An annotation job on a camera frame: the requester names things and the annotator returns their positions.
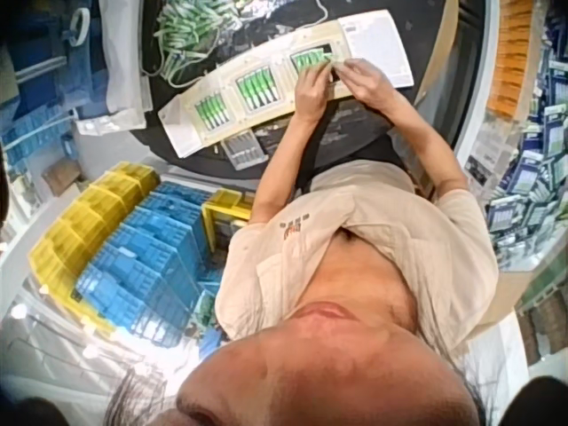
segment hand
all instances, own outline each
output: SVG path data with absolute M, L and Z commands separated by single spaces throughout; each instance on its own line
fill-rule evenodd
M 304 68 L 296 84 L 296 117 L 302 122 L 317 123 L 327 105 L 327 88 L 331 63 L 322 62 Z
M 355 99 L 390 118 L 399 96 L 383 71 L 364 59 L 347 59 L 334 69 Z

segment black table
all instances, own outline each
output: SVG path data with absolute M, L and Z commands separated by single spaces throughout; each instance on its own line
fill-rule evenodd
M 405 45 L 414 75 L 414 87 L 401 90 L 401 93 L 414 103 L 434 51 L 446 0 L 351 0 L 350 3 L 346 0 L 323 0 L 322 3 L 329 10 L 329 20 L 373 10 L 390 11 Z M 145 69 L 152 69 L 152 66 L 159 62 L 155 40 L 152 37 L 159 7 L 155 0 L 145 0 L 142 31 Z M 269 19 L 254 20 L 236 31 L 230 43 L 221 44 L 206 61 L 193 67 L 187 80 L 202 75 L 206 70 L 215 69 L 216 64 L 224 63 L 242 53 L 243 46 L 246 50 L 247 46 L 259 45 L 269 37 L 274 37 L 279 33 L 277 25 L 298 28 L 316 21 L 321 14 L 315 1 L 297 0 L 284 4 L 272 13 Z M 157 111 L 184 90 L 171 88 L 160 76 L 150 79 L 150 88 L 154 111 L 146 114 L 147 128 L 134 130 L 132 134 L 154 154 L 171 164 L 205 176 L 230 179 L 261 177 L 266 164 L 236 171 L 220 147 L 216 150 L 210 146 L 190 157 L 178 158 L 161 125 Z M 391 126 L 380 115 L 366 110 L 355 99 L 337 100 L 330 104 L 326 126 L 319 129 L 313 138 L 314 141 L 311 142 L 312 146 L 314 143 L 319 146 L 315 160 L 317 167 L 325 166 L 358 151 L 388 131 Z M 272 154 L 276 149 L 288 120 L 289 117 L 281 117 L 253 128 L 268 154 Z

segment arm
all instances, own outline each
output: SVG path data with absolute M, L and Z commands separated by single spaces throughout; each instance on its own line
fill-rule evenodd
M 441 198 L 454 189 L 468 190 L 468 180 L 452 148 L 426 122 L 388 78 L 366 60 L 351 59 L 335 70 L 355 98 L 383 113 L 413 148 Z
M 256 190 L 250 224 L 265 224 L 286 205 L 304 149 L 326 110 L 331 65 L 305 68 L 296 85 L 296 112 Z

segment person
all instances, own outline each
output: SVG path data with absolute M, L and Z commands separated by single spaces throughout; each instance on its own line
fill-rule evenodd
M 388 138 L 375 142 L 380 161 L 366 150 L 288 202 L 332 68 L 405 137 L 434 203 L 415 194 Z M 248 225 L 230 243 L 216 314 L 233 341 L 152 424 L 484 424 L 451 351 L 497 278 L 482 211 L 449 145 L 367 61 L 307 68 Z

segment table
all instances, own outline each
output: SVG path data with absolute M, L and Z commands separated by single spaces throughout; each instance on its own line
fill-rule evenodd
M 279 26 L 298 28 L 321 17 L 315 1 L 273 0 L 284 3 L 268 19 L 258 19 L 236 31 L 229 43 L 222 43 L 211 56 L 191 69 L 188 77 L 203 74 L 242 53 L 251 45 L 259 45 L 279 33 Z M 142 24 L 142 54 L 146 69 L 159 62 L 152 33 L 159 5 L 146 0 Z M 413 70 L 415 85 L 401 93 L 415 103 L 421 99 L 439 70 L 446 62 L 454 41 L 457 26 L 457 0 L 323 0 L 329 10 L 329 20 L 373 10 L 388 9 L 397 24 Z M 147 128 L 134 130 L 132 134 L 165 161 L 205 176 L 229 179 L 260 178 L 266 164 L 236 171 L 226 158 L 222 148 L 210 146 L 190 157 L 180 159 L 160 123 L 157 111 L 174 96 L 184 91 L 171 88 L 161 77 L 150 79 L 154 111 L 146 114 Z M 253 128 L 264 150 L 272 155 L 286 130 L 289 117 L 266 122 Z M 330 102 L 322 125 L 314 134 L 309 148 L 317 150 L 315 165 L 324 166 L 368 145 L 391 125 L 380 115 L 368 111 L 355 99 Z

